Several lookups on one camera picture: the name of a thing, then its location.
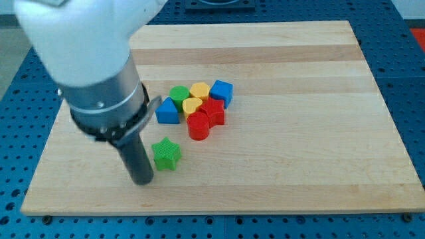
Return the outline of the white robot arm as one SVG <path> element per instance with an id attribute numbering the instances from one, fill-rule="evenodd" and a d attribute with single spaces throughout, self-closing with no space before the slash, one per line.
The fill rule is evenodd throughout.
<path id="1" fill-rule="evenodd" d="M 139 136 L 160 97 L 139 78 L 129 40 L 165 0 L 16 1 L 14 12 L 80 130 L 116 148 L 137 185 L 153 179 Z"/>

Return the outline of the dark cylindrical pointer rod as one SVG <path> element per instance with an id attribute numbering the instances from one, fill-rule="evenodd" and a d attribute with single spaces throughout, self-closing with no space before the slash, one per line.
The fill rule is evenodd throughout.
<path id="1" fill-rule="evenodd" d="M 153 179 L 154 172 L 145 147 L 138 133 L 126 136 L 116 143 L 131 180 L 136 185 L 146 185 Z"/>

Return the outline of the silver cylindrical tool flange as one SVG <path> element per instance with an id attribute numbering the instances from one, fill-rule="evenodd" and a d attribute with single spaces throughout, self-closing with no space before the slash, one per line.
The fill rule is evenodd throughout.
<path id="1" fill-rule="evenodd" d="M 139 78 L 133 56 L 115 76 L 84 87 L 59 86 L 78 128 L 96 141 L 121 145 L 140 133 L 161 106 L 150 98 Z"/>

